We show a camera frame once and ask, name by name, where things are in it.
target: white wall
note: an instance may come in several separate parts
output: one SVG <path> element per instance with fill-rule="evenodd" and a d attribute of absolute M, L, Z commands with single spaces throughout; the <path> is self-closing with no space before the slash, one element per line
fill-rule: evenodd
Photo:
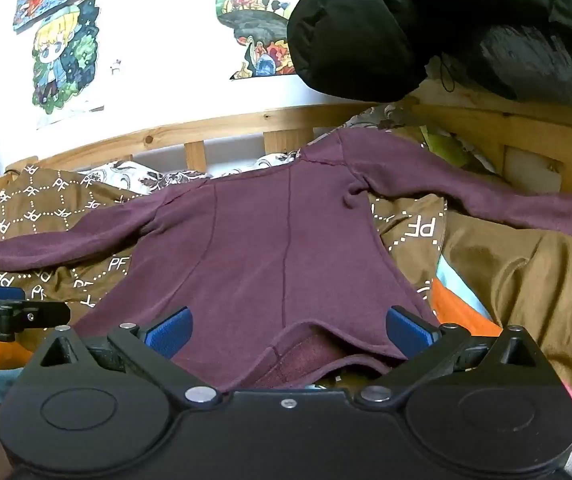
<path fill-rule="evenodd" d="M 41 110 L 32 104 L 32 41 L 38 20 L 14 32 L 16 0 L 0 0 L 0 170 L 27 156 L 45 157 L 150 126 L 339 101 L 294 75 L 230 81 L 241 68 L 243 47 L 217 21 L 215 0 L 97 4 L 98 75 L 85 91 L 101 91 L 105 108 L 37 130 Z M 122 60 L 118 78 L 109 69 L 115 59 Z M 244 158 L 251 158 L 260 139 L 245 142 L 253 153 Z"/>

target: screw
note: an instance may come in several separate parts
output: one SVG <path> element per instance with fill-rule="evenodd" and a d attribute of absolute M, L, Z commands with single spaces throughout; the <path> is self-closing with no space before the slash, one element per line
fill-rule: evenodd
<path fill-rule="evenodd" d="M 217 391 L 209 386 L 194 386 L 185 393 L 190 402 L 210 402 L 217 396 Z"/>
<path fill-rule="evenodd" d="M 284 399 L 281 401 L 281 405 L 287 410 L 292 410 L 297 405 L 297 401 L 295 399 Z"/>
<path fill-rule="evenodd" d="M 368 402 L 385 402 L 390 400 L 393 392 L 391 392 L 386 386 L 378 386 L 376 384 L 372 386 L 366 386 L 360 393 L 361 398 L 368 400 Z"/>

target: maroon sweater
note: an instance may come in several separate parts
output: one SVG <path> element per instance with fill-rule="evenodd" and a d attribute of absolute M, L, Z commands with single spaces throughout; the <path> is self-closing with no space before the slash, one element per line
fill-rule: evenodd
<path fill-rule="evenodd" d="M 76 325 L 105 334 L 187 305 L 173 361 L 221 389 L 309 383 L 350 363 L 387 370 L 393 304 L 436 323 L 373 227 L 367 190 L 434 192 L 470 215 L 572 235 L 572 196 L 523 196 L 386 132 L 341 130 L 291 164 L 170 186 L 64 233 L 0 242 L 0 270 L 72 264 L 138 237 L 128 275 Z"/>

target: wooden headboard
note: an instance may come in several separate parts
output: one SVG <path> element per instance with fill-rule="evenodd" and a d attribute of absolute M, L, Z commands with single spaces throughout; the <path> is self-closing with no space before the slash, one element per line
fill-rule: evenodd
<path fill-rule="evenodd" d="M 102 140 L 39 160 L 17 161 L 0 176 L 0 191 L 27 164 L 58 170 L 84 170 L 137 153 L 183 144 L 190 170 L 206 170 L 204 140 L 263 133 L 266 153 L 296 150 L 313 139 L 313 128 L 334 127 L 373 104 L 344 103 L 280 108 L 148 128 Z M 399 105 L 474 143 L 502 173 L 506 147 L 546 156 L 557 163 L 561 190 L 572 192 L 572 108 L 521 104 L 487 92 L 447 92 L 426 80 Z"/>

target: black puffer jacket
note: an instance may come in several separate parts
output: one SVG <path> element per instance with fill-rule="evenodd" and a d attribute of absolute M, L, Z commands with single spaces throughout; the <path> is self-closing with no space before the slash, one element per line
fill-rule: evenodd
<path fill-rule="evenodd" d="M 534 27 L 571 44 L 572 0 L 300 0 L 288 45 L 311 88 L 390 102 L 419 86 L 431 57 L 457 56 L 496 25 Z"/>

